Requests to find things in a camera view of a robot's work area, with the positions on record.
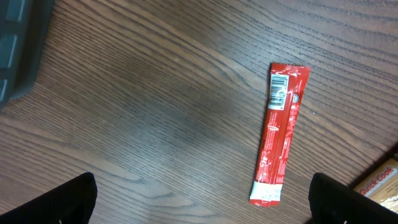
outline table surface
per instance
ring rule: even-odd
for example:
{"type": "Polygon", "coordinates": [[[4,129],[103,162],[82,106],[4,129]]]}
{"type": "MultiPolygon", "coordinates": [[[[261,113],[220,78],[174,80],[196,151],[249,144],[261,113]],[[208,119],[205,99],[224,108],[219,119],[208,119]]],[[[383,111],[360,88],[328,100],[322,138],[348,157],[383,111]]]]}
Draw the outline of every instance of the table surface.
{"type": "Polygon", "coordinates": [[[0,114],[0,213],[89,171],[91,223],[303,223],[398,139],[398,2],[57,0],[0,114]],[[248,204],[271,62],[312,67],[278,207],[248,204]]]}

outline candy bar wrapper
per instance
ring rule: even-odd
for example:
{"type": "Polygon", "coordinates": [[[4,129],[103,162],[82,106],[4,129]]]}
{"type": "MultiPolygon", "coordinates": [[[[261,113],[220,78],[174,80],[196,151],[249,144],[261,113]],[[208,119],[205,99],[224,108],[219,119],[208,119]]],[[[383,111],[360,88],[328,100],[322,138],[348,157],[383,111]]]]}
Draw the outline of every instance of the candy bar wrapper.
{"type": "Polygon", "coordinates": [[[273,63],[269,103],[249,202],[279,204],[287,157],[311,68],[273,63]]]}

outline black object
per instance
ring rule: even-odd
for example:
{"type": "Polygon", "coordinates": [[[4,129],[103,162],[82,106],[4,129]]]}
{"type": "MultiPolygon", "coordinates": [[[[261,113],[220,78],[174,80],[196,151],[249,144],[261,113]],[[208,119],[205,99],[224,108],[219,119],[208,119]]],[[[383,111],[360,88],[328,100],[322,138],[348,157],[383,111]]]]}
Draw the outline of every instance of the black object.
{"type": "Polygon", "coordinates": [[[92,173],[82,174],[0,216],[1,224],[87,224],[97,187],[92,173]]]}
{"type": "Polygon", "coordinates": [[[308,199],[316,224],[398,223],[398,214],[325,174],[313,176],[308,199]]]}
{"type": "Polygon", "coordinates": [[[0,110],[36,80],[55,0],[0,0],[0,110]]]}

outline snack wrapper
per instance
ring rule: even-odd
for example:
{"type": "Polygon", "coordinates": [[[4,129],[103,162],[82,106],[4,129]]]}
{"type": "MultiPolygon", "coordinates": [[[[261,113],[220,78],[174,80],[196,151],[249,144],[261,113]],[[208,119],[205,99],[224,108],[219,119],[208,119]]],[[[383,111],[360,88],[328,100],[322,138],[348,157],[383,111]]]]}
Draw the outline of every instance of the snack wrapper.
{"type": "Polygon", "coordinates": [[[270,95],[249,202],[279,204],[294,126],[310,67],[273,63],[270,95]]]}

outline logo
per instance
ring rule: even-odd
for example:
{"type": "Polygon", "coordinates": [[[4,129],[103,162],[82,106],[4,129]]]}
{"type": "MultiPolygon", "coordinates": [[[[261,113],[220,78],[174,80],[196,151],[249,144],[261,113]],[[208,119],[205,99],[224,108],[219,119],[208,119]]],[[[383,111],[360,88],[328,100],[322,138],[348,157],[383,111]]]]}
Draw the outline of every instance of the logo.
{"type": "Polygon", "coordinates": [[[373,193],[376,189],[380,187],[385,181],[390,179],[394,174],[397,173],[397,169],[391,166],[385,166],[383,171],[381,171],[376,178],[371,179],[369,182],[365,184],[365,186],[358,190],[358,192],[368,197],[371,193],[373,193]]]}
{"type": "Polygon", "coordinates": [[[297,94],[295,94],[293,96],[293,103],[297,103],[299,101],[299,99],[300,99],[299,96],[297,94]]]}
{"type": "Polygon", "coordinates": [[[279,131],[279,128],[268,125],[270,131],[279,131]]]}

